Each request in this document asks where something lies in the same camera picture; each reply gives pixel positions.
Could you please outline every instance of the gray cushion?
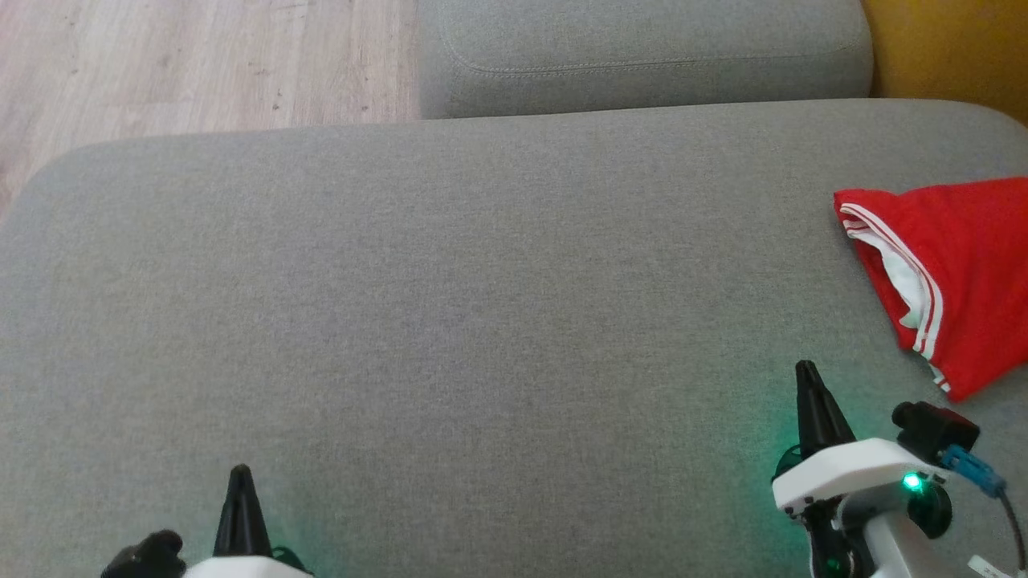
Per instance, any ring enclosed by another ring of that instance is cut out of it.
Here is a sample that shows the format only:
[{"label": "gray cushion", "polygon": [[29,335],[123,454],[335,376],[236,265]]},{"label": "gray cushion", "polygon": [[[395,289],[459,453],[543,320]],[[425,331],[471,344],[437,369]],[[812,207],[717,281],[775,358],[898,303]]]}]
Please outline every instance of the gray cushion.
[{"label": "gray cushion", "polygon": [[859,0],[424,0],[427,118],[867,96]]},{"label": "gray cushion", "polygon": [[[80,149],[0,228],[0,568],[201,558],[245,462],[319,576],[803,575],[794,363],[859,436],[943,402],[832,191],[1026,171],[1005,116],[870,100]],[[1024,515],[1026,377],[960,407]],[[940,551],[1009,568],[952,490]]]}]

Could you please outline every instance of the stitching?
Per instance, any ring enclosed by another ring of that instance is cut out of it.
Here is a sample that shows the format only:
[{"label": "stitching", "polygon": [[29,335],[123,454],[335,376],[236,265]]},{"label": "stitching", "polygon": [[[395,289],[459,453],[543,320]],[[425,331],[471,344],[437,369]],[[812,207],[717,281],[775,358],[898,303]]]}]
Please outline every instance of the stitching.
[{"label": "stitching", "polygon": [[449,52],[450,59],[455,63],[460,64],[464,68],[468,69],[469,72],[478,74],[481,76],[492,76],[492,77],[514,77],[514,76],[524,76],[524,77],[538,77],[538,76],[567,76],[572,74],[595,74],[595,73],[607,73],[614,70],[617,71],[633,71],[633,70],[652,70],[659,68],[675,68],[675,67],[689,67],[689,66],[700,66],[706,64],[715,64],[726,61],[746,61],[746,60],[785,60],[785,59],[800,59],[800,58],[811,58],[811,57],[824,57],[834,55],[836,52],[842,52],[852,48],[860,40],[862,30],[857,30],[845,44],[837,48],[832,48],[831,50],[825,50],[822,52],[802,52],[794,55],[727,55],[719,57],[710,57],[704,59],[695,60],[684,60],[684,59],[666,59],[666,60],[655,60],[655,61],[611,61],[605,63],[583,63],[583,64],[567,64],[567,65],[557,65],[557,66],[539,66],[539,67],[526,67],[526,68],[490,68],[486,66],[476,65],[468,61],[466,58],[461,56],[453,47],[450,42],[449,30],[452,26],[452,21],[449,19],[448,14],[443,14],[443,5],[446,2],[440,1],[436,5],[436,17],[440,24],[440,36],[442,37],[443,45],[446,47],[446,51]]}]

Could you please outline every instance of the mustard yellow fabric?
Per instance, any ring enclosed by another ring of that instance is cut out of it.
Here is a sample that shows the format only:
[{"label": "mustard yellow fabric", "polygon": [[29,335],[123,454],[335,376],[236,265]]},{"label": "mustard yellow fabric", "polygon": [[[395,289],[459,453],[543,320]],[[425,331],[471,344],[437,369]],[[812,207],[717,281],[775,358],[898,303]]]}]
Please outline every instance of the mustard yellow fabric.
[{"label": "mustard yellow fabric", "polygon": [[948,99],[1028,124],[1028,0],[864,0],[873,94]]}]

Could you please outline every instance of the red garment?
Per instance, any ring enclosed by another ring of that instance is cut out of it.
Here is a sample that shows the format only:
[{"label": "red garment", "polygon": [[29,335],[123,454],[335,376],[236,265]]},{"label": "red garment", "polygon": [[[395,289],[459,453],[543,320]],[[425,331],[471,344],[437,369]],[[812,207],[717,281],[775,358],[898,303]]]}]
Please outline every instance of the red garment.
[{"label": "red garment", "polygon": [[1028,361],[1028,178],[840,190],[835,209],[900,347],[952,401]]}]

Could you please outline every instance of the black cable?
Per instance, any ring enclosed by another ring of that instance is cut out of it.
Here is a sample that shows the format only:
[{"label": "black cable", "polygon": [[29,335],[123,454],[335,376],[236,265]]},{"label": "black cable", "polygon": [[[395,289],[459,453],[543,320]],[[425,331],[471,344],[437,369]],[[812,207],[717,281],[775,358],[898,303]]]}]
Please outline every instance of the black cable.
[{"label": "black cable", "polygon": [[999,501],[1003,504],[1003,509],[1006,510],[1006,517],[1011,520],[1011,529],[1014,530],[1014,541],[1018,545],[1018,570],[1021,572],[1025,571],[1025,539],[1021,535],[1021,527],[1018,525],[1018,516],[1014,514],[1014,506],[1011,505],[1011,499],[1006,497],[1006,491],[999,491]]}]

